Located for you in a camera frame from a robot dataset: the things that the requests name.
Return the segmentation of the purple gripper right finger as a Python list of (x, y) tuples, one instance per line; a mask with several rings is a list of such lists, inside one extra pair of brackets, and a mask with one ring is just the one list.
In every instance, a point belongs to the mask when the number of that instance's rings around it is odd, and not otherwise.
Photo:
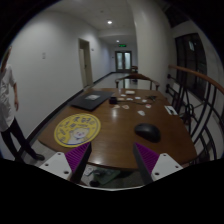
[(151, 174), (159, 159), (159, 155), (153, 150), (135, 143), (133, 145), (133, 154), (137, 162), (143, 183), (148, 185), (153, 182)]

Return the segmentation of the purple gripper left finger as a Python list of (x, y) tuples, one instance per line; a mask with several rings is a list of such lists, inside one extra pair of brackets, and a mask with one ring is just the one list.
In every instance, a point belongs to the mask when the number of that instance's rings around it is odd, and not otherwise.
[(80, 182), (91, 152), (91, 143), (87, 142), (65, 154), (68, 164), (72, 170), (71, 182)]

